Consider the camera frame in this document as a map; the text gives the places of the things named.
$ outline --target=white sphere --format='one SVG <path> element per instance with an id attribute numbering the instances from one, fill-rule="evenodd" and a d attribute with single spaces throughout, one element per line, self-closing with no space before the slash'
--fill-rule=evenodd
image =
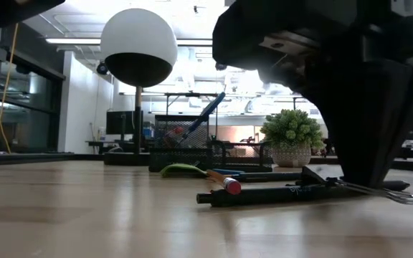
<path id="1" fill-rule="evenodd" d="M 127 9 L 114 15 L 101 34 L 101 52 L 114 77 L 141 87 L 163 82 L 178 56 L 170 25 L 145 9 Z"/>

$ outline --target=potted plant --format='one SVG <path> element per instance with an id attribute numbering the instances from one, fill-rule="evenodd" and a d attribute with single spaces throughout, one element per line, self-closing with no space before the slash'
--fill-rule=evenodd
<path id="1" fill-rule="evenodd" d="M 301 110 L 281 110 L 268 115 L 261 128 L 271 141 L 273 162 L 282 167 L 302 167 L 310 162 L 311 148 L 322 148 L 322 133 L 315 119 Z"/>

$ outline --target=black mesh basket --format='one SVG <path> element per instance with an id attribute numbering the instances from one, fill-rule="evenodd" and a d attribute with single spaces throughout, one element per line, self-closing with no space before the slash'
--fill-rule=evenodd
<path id="1" fill-rule="evenodd" d="M 212 167 L 211 148 L 152 148 L 150 172 L 160 172 L 168 165 L 183 163 L 205 171 Z"/>
<path id="2" fill-rule="evenodd" d="M 154 148 L 207 148 L 208 120 L 183 140 L 183 135 L 199 118 L 197 115 L 156 115 Z"/>
<path id="3" fill-rule="evenodd" d="M 212 167 L 244 172 L 272 172 L 270 143 L 211 142 Z"/>

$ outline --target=wooden table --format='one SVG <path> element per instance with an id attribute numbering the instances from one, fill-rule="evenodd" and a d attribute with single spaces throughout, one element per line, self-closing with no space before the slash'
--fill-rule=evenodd
<path id="1" fill-rule="evenodd" d="M 387 179 L 412 183 L 413 193 L 413 172 Z M 373 197 L 196 204 L 212 187 L 100 161 L 0 166 L 0 257 L 413 257 L 413 206 Z"/>

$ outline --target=green tool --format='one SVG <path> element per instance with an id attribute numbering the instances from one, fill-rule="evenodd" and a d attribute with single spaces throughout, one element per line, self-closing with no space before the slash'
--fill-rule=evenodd
<path id="1" fill-rule="evenodd" d="M 195 177 L 206 178 L 207 172 L 193 165 L 178 163 L 178 164 L 171 164 L 163 168 L 161 170 L 161 175 L 162 177 L 176 175 L 176 176 L 195 176 Z"/>

